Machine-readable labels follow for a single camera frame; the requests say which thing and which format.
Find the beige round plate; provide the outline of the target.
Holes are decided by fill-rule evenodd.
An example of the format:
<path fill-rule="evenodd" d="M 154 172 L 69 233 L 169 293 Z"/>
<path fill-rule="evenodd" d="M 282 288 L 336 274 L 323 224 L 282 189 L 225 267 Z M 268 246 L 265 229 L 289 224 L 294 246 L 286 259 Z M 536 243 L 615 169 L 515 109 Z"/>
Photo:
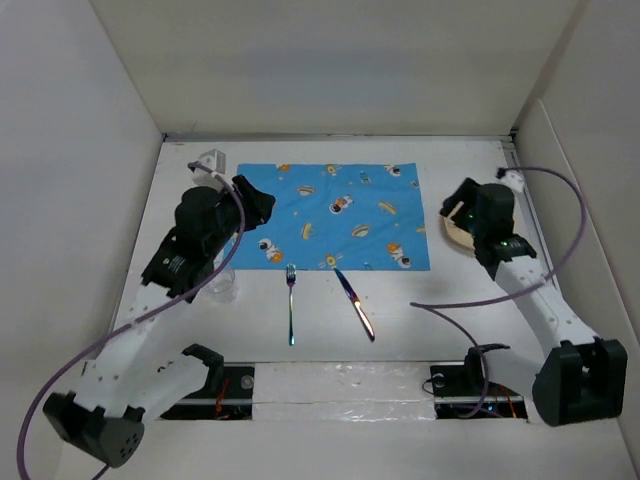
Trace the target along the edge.
<path fill-rule="evenodd" d="M 474 245 L 472 236 L 468 232 L 457 227 L 453 222 L 453 216 L 462 208 L 462 206 L 463 203 L 459 202 L 447 216 L 441 217 L 441 230 L 451 247 L 461 252 L 473 254 Z"/>

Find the clear drinking glass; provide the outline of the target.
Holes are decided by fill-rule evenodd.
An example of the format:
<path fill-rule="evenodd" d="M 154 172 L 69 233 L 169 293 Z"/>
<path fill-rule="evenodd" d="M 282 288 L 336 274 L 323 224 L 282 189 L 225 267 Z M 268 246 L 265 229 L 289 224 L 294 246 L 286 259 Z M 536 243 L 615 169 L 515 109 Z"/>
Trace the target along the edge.
<path fill-rule="evenodd" d="M 231 303 L 237 296 L 235 279 L 234 269 L 225 268 L 203 288 L 203 291 L 215 302 Z"/>

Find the iridescent fork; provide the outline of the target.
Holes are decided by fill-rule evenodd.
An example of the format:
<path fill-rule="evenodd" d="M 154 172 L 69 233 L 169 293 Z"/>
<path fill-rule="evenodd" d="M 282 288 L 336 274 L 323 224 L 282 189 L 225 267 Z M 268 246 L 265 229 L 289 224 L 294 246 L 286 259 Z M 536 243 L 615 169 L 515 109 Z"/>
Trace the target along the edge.
<path fill-rule="evenodd" d="M 296 284 L 296 267 L 294 264 L 289 263 L 286 267 L 286 283 L 288 286 L 288 323 L 289 323 L 289 338 L 288 342 L 290 346 L 295 345 L 295 332 L 294 332 L 294 295 L 293 288 Z"/>

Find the blue space-print placemat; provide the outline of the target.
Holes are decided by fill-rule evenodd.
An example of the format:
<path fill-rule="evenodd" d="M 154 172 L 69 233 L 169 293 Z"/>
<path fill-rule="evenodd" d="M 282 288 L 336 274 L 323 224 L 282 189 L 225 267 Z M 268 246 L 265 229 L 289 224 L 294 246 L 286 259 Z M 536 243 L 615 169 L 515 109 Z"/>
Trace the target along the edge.
<path fill-rule="evenodd" d="M 264 226 L 243 235 L 238 270 L 431 267 L 415 164 L 241 164 L 238 174 L 276 202 Z"/>

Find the iridescent knife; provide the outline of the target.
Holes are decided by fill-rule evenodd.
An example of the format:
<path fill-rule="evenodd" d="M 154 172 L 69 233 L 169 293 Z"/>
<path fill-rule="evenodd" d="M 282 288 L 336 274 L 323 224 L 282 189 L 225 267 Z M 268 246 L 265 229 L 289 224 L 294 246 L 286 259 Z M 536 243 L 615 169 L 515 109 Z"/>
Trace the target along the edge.
<path fill-rule="evenodd" d="M 364 312 L 362 305 L 361 305 L 361 301 L 357 295 L 357 293 L 355 292 L 354 288 L 352 287 L 352 285 L 350 284 L 350 282 L 347 280 L 346 276 L 338 269 L 338 268 L 333 268 L 333 271 L 335 272 L 340 284 L 342 285 L 351 305 L 354 308 L 354 311 L 356 312 L 361 325 L 364 328 L 364 331 L 366 332 L 366 335 L 369 339 L 369 341 L 371 343 L 373 343 L 375 341 L 375 331 L 373 328 L 373 325 L 371 323 L 371 321 L 369 320 L 368 316 L 366 315 L 366 313 Z"/>

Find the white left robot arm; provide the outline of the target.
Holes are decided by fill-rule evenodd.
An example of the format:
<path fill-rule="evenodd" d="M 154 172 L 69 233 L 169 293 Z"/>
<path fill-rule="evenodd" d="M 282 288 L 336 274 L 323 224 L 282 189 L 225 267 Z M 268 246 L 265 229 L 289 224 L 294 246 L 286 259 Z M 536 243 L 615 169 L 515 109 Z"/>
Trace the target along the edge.
<path fill-rule="evenodd" d="M 106 467 L 123 466 L 146 426 L 190 393 L 222 387 L 224 358 L 197 343 L 162 351 L 184 308 L 224 267 L 226 245 L 268 222 L 276 199 L 242 175 L 207 175 L 186 190 L 174 225 L 141 275 L 126 323 L 103 343 L 77 387 L 51 393 L 43 413 L 59 437 Z"/>

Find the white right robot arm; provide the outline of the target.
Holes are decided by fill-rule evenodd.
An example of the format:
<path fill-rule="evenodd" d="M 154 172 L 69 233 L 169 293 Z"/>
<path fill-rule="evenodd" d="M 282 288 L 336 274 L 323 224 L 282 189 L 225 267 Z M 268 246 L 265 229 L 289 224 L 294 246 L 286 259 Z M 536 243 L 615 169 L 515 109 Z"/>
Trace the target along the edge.
<path fill-rule="evenodd" d="M 535 249 L 514 231 L 514 208 L 509 187 L 467 178 L 440 213 L 470 234 L 476 260 L 522 314 L 544 358 L 484 345 L 469 351 L 462 381 L 476 394 L 501 384 L 530 398 L 549 426 L 615 418 L 623 409 L 627 352 L 585 324 L 546 279 Z"/>

